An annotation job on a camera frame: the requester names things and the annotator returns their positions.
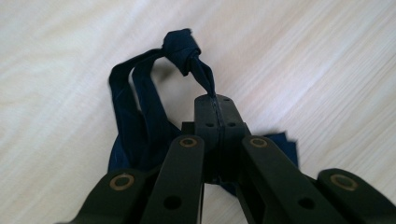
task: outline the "tabletop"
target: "tabletop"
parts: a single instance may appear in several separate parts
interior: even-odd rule
[[[395,1],[2,1],[0,18],[0,223],[77,214],[118,134],[111,68],[183,28],[252,133],[396,203]],[[152,73],[168,118],[192,121],[204,89],[165,59]],[[203,223],[247,221],[207,185]]]

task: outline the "dark blue cloth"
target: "dark blue cloth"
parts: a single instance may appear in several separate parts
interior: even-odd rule
[[[168,33],[161,49],[149,50],[112,69],[109,85],[119,135],[111,151],[108,171],[134,168],[146,172],[153,169],[163,162],[172,140],[181,134],[168,121],[150,77],[157,59],[166,57],[183,76],[191,72],[209,96],[216,95],[212,71],[199,60],[200,53],[191,31],[184,29]],[[137,109],[134,92],[128,82],[132,70],[141,111]],[[270,138],[297,165],[295,144],[288,142],[282,133],[271,135]]]

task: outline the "brass screw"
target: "brass screw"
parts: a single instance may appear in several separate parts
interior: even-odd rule
[[[180,142],[178,142],[181,146],[183,147],[195,147],[197,145],[197,140],[193,139],[193,138],[183,138],[180,140]]]
[[[330,180],[335,186],[349,191],[353,191],[359,186],[355,180],[346,175],[331,175]]]
[[[114,190],[125,190],[134,183],[134,176],[129,174],[116,175],[110,180],[110,187]]]
[[[252,138],[250,139],[250,144],[253,145],[254,147],[267,147],[268,143],[261,138]]]

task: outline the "wood grain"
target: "wood grain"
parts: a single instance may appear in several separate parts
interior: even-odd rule
[[[186,27],[253,133],[287,131],[304,173],[396,202],[395,1],[3,1],[0,18],[0,223],[76,215],[117,135],[112,66]],[[169,119],[192,120],[202,88],[166,60],[153,76]],[[203,223],[246,220],[207,186]]]

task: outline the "fabric knot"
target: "fabric knot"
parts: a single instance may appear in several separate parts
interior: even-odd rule
[[[180,70],[183,76],[191,70],[189,59],[201,54],[190,29],[169,32],[163,40],[163,55]]]

